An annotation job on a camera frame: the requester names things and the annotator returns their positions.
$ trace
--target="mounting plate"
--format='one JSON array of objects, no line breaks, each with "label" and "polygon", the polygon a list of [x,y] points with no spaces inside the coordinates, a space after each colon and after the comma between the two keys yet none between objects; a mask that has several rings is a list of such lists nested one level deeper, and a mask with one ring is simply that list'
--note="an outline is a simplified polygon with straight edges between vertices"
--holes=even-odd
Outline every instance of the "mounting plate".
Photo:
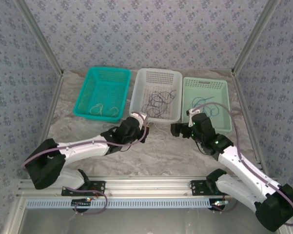
[{"label": "mounting plate", "polygon": [[193,196],[227,195],[220,191],[213,191],[207,185],[206,180],[192,180],[190,183]]},{"label": "mounting plate", "polygon": [[[89,189],[87,190],[98,190],[102,193],[105,191],[105,181],[90,181],[89,183]],[[102,196],[98,193],[79,193],[79,192],[73,192],[66,188],[62,188],[62,196]]]}]

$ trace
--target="white plastic basket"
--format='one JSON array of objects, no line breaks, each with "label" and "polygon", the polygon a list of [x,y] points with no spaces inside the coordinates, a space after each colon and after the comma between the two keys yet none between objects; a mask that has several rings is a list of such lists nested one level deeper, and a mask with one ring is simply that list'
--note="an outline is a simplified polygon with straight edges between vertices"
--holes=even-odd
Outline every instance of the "white plastic basket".
[{"label": "white plastic basket", "polygon": [[165,92],[163,94],[166,94],[166,92],[170,93],[172,91],[174,98],[171,103],[165,106],[159,117],[152,117],[150,112],[146,113],[150,115],[148,122],[174,123],[180,119],[182,74],[165,69],[142,68],[137,72],[129,112],[145,111],[145,105],[148,105],[149,98],[154,92]]}]

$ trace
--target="light green plastic basket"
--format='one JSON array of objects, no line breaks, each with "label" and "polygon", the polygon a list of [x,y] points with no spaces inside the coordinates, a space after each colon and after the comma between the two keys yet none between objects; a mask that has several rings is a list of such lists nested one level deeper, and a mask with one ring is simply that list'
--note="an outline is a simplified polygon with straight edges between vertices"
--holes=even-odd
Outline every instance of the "light green plastic basket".
[{"label": "light green plastic basket", "polygon": [[[225,80],[185,77],[183,82],[182,123],[189,121],[186,111],[208,102],[219,102],[230,109],[228,84]],[[220,106],[207,105],[204,110],[219,134],[232,130],[229,114]]]}]

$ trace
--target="wall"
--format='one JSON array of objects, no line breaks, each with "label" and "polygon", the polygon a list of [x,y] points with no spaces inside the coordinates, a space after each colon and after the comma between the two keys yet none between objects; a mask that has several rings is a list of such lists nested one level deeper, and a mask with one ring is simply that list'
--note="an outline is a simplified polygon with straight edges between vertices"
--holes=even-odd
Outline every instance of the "wall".
[{"label": "wall", "polygon": [[0,233],[58,78],[12,0],[0,0]]},{"label": "wall", "polygon": [[26,0],[62,69],[232,68],[266,0]]},{"label": "wall", "polygon": [[238,74],[271,176],[293,186],[293,0],[283,0]]}]

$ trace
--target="plastic basket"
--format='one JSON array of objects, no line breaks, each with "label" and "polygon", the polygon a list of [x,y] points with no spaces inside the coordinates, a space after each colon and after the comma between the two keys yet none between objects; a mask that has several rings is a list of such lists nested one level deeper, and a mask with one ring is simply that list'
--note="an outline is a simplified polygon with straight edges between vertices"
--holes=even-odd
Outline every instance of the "plastic basket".
[{"label": "plastic basket", "polygon": [[73,113],[91,120],[118,122],[122,116],[131,72],[113,67],[91,67]]},{"label": "plastic basket", "polygon": [[[182,122],[188,122],[186,111],[208,102],[219,102],[230,109],[228,84],[224,80],[185,77],[183,83]],[[229,133],[232,122],[229,114],[220,106],[208,105],[205,112],[219,134]]]},{"label": "plastic basket", "polygon": [[[162,112],[158,117],[146,108],[150,96],[155,92],[163,95],[172,92],[174,96],[170,103],[160,109]],[[180,72],[153,68],[142,68],[137,72],[129,112],[145,112],[149,115],[148,121],[153,123],[174,123],[180,119],[181,102],[182,74]]]}]

